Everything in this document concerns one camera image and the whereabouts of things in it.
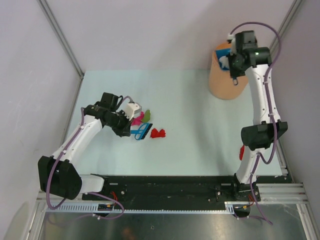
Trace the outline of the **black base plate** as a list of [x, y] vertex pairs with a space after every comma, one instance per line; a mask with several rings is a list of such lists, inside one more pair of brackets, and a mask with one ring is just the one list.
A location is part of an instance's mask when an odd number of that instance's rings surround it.
[[249, 192], [236, 192], [234, 176], [103, 176], [99, 196], [83, 194], [85, 201], [116, 196], [128, 211], [215, 211], [226, 202], [245, 204], [260, 201], [253, 184]]

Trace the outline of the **red paper scrap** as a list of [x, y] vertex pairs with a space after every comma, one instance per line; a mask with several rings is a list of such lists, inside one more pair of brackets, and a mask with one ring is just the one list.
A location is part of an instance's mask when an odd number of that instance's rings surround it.
[[156, 138], [165, 138], [166, 137], [166, 131], [164, 129], [156, 129], [156, 128], [153, 128], [151, 130], [151, 133], [150, 133], [150, 137], [152, 139], [156, 139]]
[[239, 150], [239, 160], [241, 161], [243, 159], [245, 153], [245, 145], [243, 145]]

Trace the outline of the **blue plastic dustpan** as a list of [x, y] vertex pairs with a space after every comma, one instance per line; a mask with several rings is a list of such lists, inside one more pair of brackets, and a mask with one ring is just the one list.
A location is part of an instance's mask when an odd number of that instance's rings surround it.
[[218, 64], [221, 70], [223, 71], [229, 71], [230, 66], [229, 66], [229, 60], [227, 55], [230, 53], [230, 48], [223, 48], [223, 49], [218, 49], [215, 51]]

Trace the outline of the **orange plastic bucket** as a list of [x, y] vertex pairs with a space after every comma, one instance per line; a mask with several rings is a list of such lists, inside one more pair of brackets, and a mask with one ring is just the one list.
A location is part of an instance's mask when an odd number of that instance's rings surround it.
[[222, 60], [226, 60], [231, 44], [224, 42], [218, 45], [212, 53], [208, 87], [212, 95], [222, 100], [233, 100], [241, 95], [248, 84], [246, 76], [233, 80], [229, 69], [223, 66]]

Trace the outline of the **blue hand brush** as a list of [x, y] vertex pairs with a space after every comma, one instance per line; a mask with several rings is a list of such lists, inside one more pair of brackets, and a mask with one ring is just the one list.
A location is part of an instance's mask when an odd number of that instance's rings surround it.
[[133, 129], [130, 131], [132, 135], [134, 135], [134, 139], [137, 141], [143, 140], [150, 129], [152, 128], [153, 124], [152, 123], [143, 123], [142, 125], [139, 126], [138, 129]]

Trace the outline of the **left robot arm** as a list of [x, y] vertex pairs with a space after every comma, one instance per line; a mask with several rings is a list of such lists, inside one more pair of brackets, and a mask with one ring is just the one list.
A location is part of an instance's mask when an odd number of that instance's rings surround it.
[[101, 100], [81, 108], [81, 119], [73, 133], [50, 156], [38, 161], [40, 189], [50, 195], [73, 200], [79, 194], [93, 192], [100, 200], [110, 196], [111, 188], [102, 176], [79, 174], [77, 163], [93, 138], [109, 127], [119, 137], [131, 135], [131, 124], [142, 107], [132, 99], [124, 109], [119, 109], [126, 98], [112, 93], [103, 93]]

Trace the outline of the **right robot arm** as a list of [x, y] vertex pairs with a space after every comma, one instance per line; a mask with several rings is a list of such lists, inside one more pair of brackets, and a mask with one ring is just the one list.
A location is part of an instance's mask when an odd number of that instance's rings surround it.
[[276, 144], [288, 130], [288, 123], [278, 113], [272, 86], [273, 61], [268, 47], [259, 47], [254, 31], [229, 34], [231, 44], [227, 54], [229, 73], [233, 80], [247, 77], [253, 104], [253, 124], [241, 129], [244, 145], [240, 167], [234, 175], [231, 196], [242, 201], [248, 196], [256, 181], [256, 169], [263, 153], [272, 148], [274, 157]]

